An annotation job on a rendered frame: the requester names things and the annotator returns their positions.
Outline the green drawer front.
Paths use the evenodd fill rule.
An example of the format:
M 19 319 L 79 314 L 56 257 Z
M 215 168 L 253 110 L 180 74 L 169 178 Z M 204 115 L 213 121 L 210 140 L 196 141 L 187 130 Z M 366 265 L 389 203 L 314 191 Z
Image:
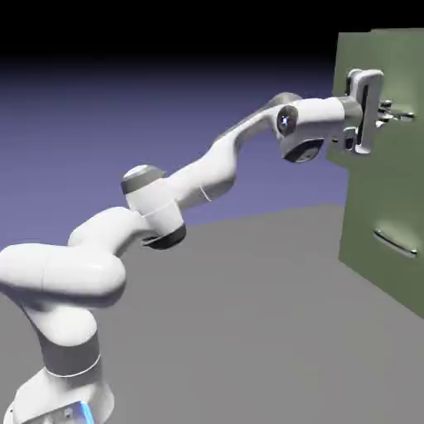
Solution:
M 418 256 L 380 242 L 374 229 L 417 248 Z M 351 172 L 339 259 L 424 320 L 424 185 L 388 169 Z
M 344 93 L 345 75 L 353 68 L 382 70 L 382 98 L 391 100 L 395 109 L 413 112 L 415 118 L 384 124 L 369 157 L 330 146 L 327 159 L 346 168 L 398 165 L 403 171 L 420 171 L 424 167 L 424 29 L 340 33 L 332 94 Z

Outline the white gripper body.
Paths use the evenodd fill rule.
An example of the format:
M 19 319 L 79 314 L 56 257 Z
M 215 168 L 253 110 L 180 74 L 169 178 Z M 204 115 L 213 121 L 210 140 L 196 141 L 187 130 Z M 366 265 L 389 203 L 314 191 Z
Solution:
M 344 134 L 353 141 L 349 150 L 358 155 L 373 149 L 383 79 L 384 73 L 376 69 L 352 69 L 346 77 Z

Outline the green cabinet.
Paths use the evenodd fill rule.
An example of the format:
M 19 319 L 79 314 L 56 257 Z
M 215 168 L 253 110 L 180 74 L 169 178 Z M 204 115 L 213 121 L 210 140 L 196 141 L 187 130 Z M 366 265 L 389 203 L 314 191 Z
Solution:
M 424 28 L 341 33 L 335 95 L 353 68 L 382 70 L 383 99 L 415 118 L 382 125 L 367 156 L 328 148 L 349 172 L 339 259 L 424 319 Z

